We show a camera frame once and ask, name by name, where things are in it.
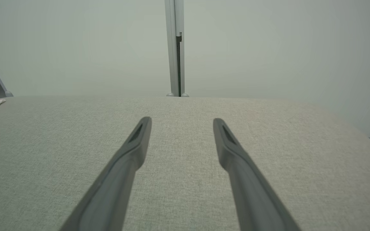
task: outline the gray fabric surface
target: gray fabric surface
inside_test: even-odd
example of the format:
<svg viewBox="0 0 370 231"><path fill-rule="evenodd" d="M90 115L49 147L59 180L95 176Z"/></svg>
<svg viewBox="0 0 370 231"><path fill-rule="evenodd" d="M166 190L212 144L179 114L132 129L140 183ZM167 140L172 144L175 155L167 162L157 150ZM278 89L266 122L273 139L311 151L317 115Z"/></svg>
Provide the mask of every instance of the gray fabric surface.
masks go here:
<svg viewBox="0 0 370 231"><path fill-rule="evenodd" d="M316 107L231 98L14 97L0 106L0 230L57 230L143 116L125 230L238 230L225 120L303 230L370 230L370 139Z"/></svg>

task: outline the white wall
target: white wall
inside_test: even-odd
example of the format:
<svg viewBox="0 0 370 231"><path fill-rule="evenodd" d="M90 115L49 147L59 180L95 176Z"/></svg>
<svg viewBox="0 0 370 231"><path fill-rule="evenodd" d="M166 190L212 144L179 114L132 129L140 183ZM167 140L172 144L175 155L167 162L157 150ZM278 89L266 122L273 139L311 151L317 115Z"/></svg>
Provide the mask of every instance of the white wall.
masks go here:
<svg viewBox="0 0 370 231"><path fill-rule="evenodd" d="M370 1L185 0L191 97L317 104L370 136Z"/></svg>
<svg viewBox="0 0 370 231"><path fill-rule="evenodd" d="M163 0L0 0L0 77L14 96L165 96Z"/></svg>

